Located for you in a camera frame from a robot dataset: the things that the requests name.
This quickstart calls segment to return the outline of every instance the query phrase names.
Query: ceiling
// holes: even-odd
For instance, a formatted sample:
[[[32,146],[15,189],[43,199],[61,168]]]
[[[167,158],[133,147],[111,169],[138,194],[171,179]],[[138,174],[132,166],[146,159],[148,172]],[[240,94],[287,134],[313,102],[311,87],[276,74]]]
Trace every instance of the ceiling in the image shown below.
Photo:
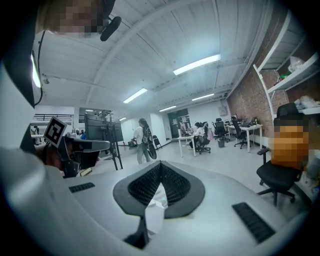
[[[106,41],[46,32],[40,54],[41,104],[111,109],[118,117],[214,93],[225,99],[248,69],[268,28],[268,0],[116,0],[122,23]],[[38,53],[36,35],[34,52]],[[175,76],[173,70],[221,54]],[[148,91],[130,103],[128,97]],[[34,89],[36,99],[40,95]]]

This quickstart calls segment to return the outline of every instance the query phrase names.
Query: fluorescent light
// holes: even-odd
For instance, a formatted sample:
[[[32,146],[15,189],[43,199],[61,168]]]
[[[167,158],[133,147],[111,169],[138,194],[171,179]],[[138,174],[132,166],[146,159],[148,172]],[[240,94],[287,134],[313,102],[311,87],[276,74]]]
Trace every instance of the fluorescent light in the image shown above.
[[[174,70],[173,73],[177,76],[177,75],[180,75],[181,73],[186,72],[188,70],[192,70],[192,69],[197,68],[199,66],[202,66],[202,65],[205,65],[205,64],[208,64],[211,62],[216,62],[219,60],[220,60],[220,54],[213,55],[211,57],[203,58],[203,59],[200,59],[200,60],[193,62],[191,64],[180,67],[180,68]]]
[[[206,98],[206,97],[210,97],[210,96],[213,96],[213,95],[215,95],[215,94],[211,93],[211,94],[208,94],[208,95],[201,96],[199,98],[193,98],[192,101],[200,100],[200,99],[203,99],[203,98]]]
[[[32,60],[32,79],[34,81],[34,84],[36,87],[41,88],[40,79],[37,73],[36,64],[34,60],[34,56],[31,54],[31,60]]]
[[[176,108],[176,107],[177,107],[177,106],[170,106],[170,107],[167,107],[167,108],[164,108],[164,109],[159,110],[159,112],[166,111],[166,110],[170,110],[170,109],[174,109],[174,108]]]
[[[142,88],[140,91],[136,92],[134,95],[132,95],[131,97],[127,98],[123,103],[129,103],[130,101],[132,101],[136,97],[140,96],[141,94],[145,93],[146,91],[147,91],[147,89]]]

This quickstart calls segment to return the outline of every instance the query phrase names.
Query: cable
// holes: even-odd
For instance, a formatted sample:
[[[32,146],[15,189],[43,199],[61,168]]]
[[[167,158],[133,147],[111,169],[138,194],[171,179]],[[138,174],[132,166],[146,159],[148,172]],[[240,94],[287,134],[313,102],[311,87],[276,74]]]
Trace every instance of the cable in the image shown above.
[[[39,49],[38,49],[38,75],[39,75],[39,80],[40,80],[40,85],[41,85],[41,87],[40,87],[41,94],[40,94],[39,101],[36,104],[34,104],[34,106],[38,105],[41,102],[42,96],[44,94],[42,80],[41,80],[41,72],[40,72],[40,52],[41,52],[42,41],[44,40],[45,33],[46,33],[46,31],[43,31],[42,36],[41,36],[41,40],[39,43]]]

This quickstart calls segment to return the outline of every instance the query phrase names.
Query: white floor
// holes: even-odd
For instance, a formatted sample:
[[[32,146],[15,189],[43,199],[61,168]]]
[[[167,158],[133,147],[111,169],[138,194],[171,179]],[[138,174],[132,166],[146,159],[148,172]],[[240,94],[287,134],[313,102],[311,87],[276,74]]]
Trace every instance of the white floor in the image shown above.
[[[197,152],[196,157],[193,155],[193,151],[186,143],[182,147],[183,157],[180,155],[179,143],[171,142],[165,145],[163,149],[159,149],[157,152],[157,160],[172,161],[177,163],[183,163],[197,168],[201,168],[210,172],[217,172],[223,175],[229,176],[244,186],[257,193],[267,189],[266,185],[259,185],[260,178],[256,174],[257,169],[263,164],[263,157],[257,155],[260,150],[259,146],[255,145],[251,147],[251,152],[247,152],[247,146],[244,145],[242,149],[233,140],[229,143],[225,143],[224,148],[218,147],[218,142],[213,140],[208,147],[211,147],[211,153],[203,152],[201,155]],[[130,168],[137,165],[137,148],[119,147],[123,168]],[[267,161],[270,160],[270,155],[267,155]],[[105,165],[104,171],[112,172],[115,170],[115,166],[112,160],[102,160],[100,164]],[[309,209],[308,204],[305,203],[303,197],[299,196],[293,189],[290,190],[296,194],[295,203],[290,203],[290,198],[286,195],[278,194],[277,208],[282,212],[283,216],[289,221],[294,216]],[[273,204],[273,194],[266,194],[261,196],[266,201]]]

